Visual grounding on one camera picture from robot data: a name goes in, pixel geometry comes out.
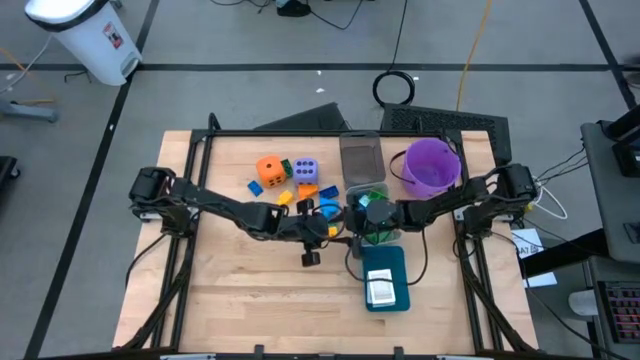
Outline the grey desk foot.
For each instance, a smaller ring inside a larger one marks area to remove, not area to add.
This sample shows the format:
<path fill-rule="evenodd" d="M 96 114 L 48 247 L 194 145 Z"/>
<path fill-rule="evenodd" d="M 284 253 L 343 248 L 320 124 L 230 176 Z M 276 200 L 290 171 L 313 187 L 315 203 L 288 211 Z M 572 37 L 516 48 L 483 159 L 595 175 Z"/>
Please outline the grey desk foot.
<path fill-rule="evenodd" d="M 0 98 L 0 115 L 32 120 L 42 120 L 49 123 L 58 121 L 58 114 L 49 108 L 40 108 L 31 105 L 20 105 Z"/>

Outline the orange foam die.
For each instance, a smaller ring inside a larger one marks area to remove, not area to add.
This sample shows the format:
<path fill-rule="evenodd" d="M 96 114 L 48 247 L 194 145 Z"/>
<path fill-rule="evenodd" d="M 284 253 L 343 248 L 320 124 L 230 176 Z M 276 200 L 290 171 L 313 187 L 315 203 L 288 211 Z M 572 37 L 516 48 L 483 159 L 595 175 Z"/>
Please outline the orange foam die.
<path fill-rule="evenodd" d="M 261 184 L 266 188 L 282 185 L 287 179 L 284 166 L 277 155 L 268 155 L 259 159 L 256 170 Z"/>

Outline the white paper sheet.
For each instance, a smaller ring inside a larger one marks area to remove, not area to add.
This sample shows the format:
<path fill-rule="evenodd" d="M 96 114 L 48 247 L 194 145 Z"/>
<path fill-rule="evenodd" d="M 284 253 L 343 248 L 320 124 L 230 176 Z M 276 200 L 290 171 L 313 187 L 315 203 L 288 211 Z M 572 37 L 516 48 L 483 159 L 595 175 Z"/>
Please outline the white paper sheet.
<path fill-rule="evenodd" d="M 542 245 L 540 237 L 534 229 L 519 229 L 512 230 L 512 238 L 518 247 L 518 256 L 520 260 L 541 253 L 545 250 Z M 525 288 L 540 288 L 555 286 L 557 279 L 553 272 L 547 272 L 534 277 L 529 277 L 523 280 Z"/>

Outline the black perforated computer case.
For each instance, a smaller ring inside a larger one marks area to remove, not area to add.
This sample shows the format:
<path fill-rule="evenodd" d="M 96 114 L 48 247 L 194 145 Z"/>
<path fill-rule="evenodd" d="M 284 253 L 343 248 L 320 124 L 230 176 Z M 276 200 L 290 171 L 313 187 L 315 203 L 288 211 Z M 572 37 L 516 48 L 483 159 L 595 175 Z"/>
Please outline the black perforated computer case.
<path fill-rule="evenodd" d="M 485 131 L 497 165 L 512 160 L 508 119 L 476 113 L 391 104 L 384 110 L 381 130 L 408 131 Z"/>

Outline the light blue block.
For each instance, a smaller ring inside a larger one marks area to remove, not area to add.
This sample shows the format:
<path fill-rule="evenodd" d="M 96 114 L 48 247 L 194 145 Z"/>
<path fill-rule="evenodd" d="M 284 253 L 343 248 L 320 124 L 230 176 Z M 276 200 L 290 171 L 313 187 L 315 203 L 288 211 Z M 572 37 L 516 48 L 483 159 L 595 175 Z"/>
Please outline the light blue block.
<path fill-rule="evenodd" d="M 320 197 L 319 210 L 328 221 L 333 221 L 340 216 L 342 206 L 336 200 Z"/>

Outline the green toy block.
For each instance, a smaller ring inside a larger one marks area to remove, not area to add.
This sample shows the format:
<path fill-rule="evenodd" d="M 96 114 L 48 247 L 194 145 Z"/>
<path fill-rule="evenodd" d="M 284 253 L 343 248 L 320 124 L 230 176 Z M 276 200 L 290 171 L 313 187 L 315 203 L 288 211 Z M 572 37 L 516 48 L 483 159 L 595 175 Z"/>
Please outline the green toy block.
<path fill-rule="evenodd" d="M 366 236 L 367 242 L 372 246 L 380 246 L 396 241 L 400 237 L 398 230 L 377 231 Z"/>

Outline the grey side desk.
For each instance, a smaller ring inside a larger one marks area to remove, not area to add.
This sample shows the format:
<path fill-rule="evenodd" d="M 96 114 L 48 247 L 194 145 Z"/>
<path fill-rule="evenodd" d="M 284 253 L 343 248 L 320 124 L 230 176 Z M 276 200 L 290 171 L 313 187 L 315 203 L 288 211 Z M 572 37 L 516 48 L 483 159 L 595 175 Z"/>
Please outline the grey side desk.
<path fill-rule="evenodd" d="M 640 178 L 622 175 L 613 141 L 598 124 L 580 127 L 609 256 L 640 264 Z"/>

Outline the purple foam die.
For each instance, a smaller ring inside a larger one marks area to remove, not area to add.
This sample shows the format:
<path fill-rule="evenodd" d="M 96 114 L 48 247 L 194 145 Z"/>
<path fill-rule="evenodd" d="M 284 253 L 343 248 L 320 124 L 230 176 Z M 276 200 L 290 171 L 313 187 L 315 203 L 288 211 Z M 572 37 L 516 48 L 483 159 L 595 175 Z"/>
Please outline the purple foam die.
<path fill-rule="evenodd" d="M 299 158 L 293 162 L 293 179 L 296 185 L 317 185 L 318 162 L 313 158 Z"/>

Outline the backlit black keyboard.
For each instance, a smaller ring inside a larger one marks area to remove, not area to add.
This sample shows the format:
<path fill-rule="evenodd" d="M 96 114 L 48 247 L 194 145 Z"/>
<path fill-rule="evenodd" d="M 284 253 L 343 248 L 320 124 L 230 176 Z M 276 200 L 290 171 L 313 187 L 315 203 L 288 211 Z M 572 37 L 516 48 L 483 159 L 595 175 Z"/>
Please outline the backlit black keyboard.
<path fill-rule="evenodd" d="M 615 343 L 640 344 L 640 282 L 599 282 L 604 312 Z"/>

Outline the black flat panel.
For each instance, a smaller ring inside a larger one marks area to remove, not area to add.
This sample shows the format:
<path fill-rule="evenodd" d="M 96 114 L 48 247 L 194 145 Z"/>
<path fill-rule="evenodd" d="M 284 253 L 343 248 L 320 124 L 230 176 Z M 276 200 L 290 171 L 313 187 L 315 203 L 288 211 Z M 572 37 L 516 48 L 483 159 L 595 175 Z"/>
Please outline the black flat panel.
<path fill-rule="evenodd" d="M 348 130 L 335 102 L 306 110 L 256 127 L 256 130 Z"/>

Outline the smoky translucent plastic bin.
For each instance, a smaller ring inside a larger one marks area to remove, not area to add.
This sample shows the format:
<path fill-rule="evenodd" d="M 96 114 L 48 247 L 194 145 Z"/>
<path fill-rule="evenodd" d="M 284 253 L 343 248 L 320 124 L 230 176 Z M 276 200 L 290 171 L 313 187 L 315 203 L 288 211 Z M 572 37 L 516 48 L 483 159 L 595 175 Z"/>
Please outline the smoky translucent plastic bin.
<path fill-rule="evenodd" d="M 386 178 L 380 137 L 374 131 L 345 132 L 339 136 L 346 188 L 383 182 Z"/>

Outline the grey rounded pad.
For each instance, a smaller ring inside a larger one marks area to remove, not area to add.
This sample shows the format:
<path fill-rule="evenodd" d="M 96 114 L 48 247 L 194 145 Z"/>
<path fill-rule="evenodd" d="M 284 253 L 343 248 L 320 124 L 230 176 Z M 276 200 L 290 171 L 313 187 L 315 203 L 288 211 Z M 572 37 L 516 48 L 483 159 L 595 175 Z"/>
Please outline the grey rounded pad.
<path fill-rule="evenodd" d="M 579 316 L 589 317 L 599 314 L 596 294 L 593 289 L 572 292 L 568 296 L 568 305 Z"/>

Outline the white trash bin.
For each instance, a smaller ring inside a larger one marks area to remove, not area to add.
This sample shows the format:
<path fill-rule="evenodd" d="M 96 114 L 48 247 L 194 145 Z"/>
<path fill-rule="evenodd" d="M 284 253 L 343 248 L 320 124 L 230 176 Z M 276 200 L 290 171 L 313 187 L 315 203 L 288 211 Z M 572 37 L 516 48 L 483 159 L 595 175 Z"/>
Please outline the white trash bin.
<path fill-rule="evenodd" d="M 142 55 L 117 13 L 121 7 L 121 0 L 29 0 L 24 12 L 97 80 L 121 86 L 142 63 Z"/>

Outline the black monitor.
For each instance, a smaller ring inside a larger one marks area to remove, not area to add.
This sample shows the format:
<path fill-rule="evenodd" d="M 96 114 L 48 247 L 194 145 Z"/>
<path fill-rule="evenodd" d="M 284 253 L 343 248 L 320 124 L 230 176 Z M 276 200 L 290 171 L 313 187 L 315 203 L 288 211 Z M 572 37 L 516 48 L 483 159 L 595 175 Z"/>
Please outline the black monitor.
<path fill-rule="evenodd" d="M 640 104 L 616 121 L 598 121 L 603 135 L 613 141 L 612 152 L 623 176 L 640 178 Z"/>

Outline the black caster base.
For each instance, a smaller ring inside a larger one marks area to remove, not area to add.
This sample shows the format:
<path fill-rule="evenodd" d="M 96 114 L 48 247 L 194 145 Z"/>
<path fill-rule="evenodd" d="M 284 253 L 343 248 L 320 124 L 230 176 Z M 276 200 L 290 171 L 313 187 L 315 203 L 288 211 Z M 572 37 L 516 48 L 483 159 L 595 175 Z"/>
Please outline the black caster base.
<path fill-rule="evenodd" d="M 0 184 L 7 180 L 17 179 L 21 171 L 17 167 L 17 159 L 11 156 L 0 156 Z"/>

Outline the purple plastic bucket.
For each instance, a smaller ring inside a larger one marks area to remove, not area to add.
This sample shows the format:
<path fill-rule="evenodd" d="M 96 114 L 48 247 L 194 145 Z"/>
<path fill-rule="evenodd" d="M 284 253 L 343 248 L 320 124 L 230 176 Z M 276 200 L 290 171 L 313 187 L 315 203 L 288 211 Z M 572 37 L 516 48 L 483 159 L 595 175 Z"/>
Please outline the purple plastic bucket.
<path fill-rule="evenodd" d="M 427 199 L 455 185 L 461 176 L 459 155 L 438 138 L 423 138 L 396 153 L 389 162 L 391 174 L 413 197 Z"/>

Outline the black device on floor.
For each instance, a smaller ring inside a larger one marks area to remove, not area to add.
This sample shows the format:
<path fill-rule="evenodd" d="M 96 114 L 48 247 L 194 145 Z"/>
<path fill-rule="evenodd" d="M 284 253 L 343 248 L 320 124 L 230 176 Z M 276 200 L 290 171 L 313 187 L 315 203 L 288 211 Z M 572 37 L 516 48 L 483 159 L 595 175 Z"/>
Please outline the black device on floor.
<path fill-rule="evenodd" d="M 277 14 L 281 17 L 305 17 L 310 15 L 311 7 L 299 0 L 274 0 L 276 4 Z"/>

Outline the teal plastic bin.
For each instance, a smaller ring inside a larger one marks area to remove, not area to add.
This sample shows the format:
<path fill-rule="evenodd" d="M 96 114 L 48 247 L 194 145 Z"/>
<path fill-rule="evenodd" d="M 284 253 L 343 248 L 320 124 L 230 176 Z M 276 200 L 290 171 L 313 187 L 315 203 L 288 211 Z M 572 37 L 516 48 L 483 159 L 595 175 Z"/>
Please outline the teal plastic bin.
<path fill-rule="evenodd" d="M 370 312 L 405 312 L 411 307 L 404 250 L 400 246 L 366 247 L 362 257 L 363 277 L 371 270 L 390 269 L 396 295 L 396 303 L 387 307 L 372 307 Z"/>

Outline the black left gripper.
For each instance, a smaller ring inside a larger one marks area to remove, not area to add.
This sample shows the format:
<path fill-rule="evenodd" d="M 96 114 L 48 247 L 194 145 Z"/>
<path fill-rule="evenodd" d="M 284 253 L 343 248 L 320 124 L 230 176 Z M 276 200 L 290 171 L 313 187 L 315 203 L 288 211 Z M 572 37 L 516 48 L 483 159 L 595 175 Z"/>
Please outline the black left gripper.
<path fill-rule="evenodd" d="M 279 241 L 300 242 L 310 249 L 318 249 L 329 239 L 329 223 L 321 213 L 313 213 L 314 200 L 305 198 L 296 203 L 296 216 L 283 217 L 277 228 Z M 303 267 L 321 263 L 318 252 L 307 251 L 301 255 Z"/>

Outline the white plastic bin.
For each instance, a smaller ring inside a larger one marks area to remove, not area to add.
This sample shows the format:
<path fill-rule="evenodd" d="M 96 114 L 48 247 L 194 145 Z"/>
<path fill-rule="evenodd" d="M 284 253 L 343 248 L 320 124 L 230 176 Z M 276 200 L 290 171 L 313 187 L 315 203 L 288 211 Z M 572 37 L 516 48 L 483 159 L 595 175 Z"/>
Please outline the white plastic bin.
<path fill-rule="evenodd" d="M 369 190 L 372 188 L 378 188 L 378 187 L 384 187 L 388 189 L 388 186 L 384 183 L 384 182 L 377 182 L 377 183 L 369 183 L 369 184 L 363 184 L 363 185 L 357 185 L 354 187 L 351 187 L 347 190 L 346 192 L 346 198 L 347 197 L 357 197 L 358 199 L 360 199 L 363 195 L 368 195 Z M 359 213 L 365 215 L 366 214 L 366 207 L 360 207 L 360 210 L 358 211 Z M 369 244 L 367 242 L 366 236 L 370 235 L 372 233 L 366 234 L 363 236 L 363 240 L 362 243 L 364 246 L 372 246 L 371 244 Z"/>

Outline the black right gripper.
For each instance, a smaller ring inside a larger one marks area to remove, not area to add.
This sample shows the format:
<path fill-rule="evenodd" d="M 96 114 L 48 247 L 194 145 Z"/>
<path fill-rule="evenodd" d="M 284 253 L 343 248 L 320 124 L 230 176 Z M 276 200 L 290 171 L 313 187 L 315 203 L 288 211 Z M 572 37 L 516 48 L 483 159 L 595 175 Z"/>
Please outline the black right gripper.
<path fill-rule="evenodd" d="M 359 213 L 360 203 L 357 197 L 347 197 L 344 220 L 346 229 L 364 236 L 377 231 L 389 231 L 400 228 L 399 211 L 392 202 L 370 202 L 366 207 L 366 214 Z M 362 257 L 361 239 L 351 238 L 350 250 L 354 259 Z"/>

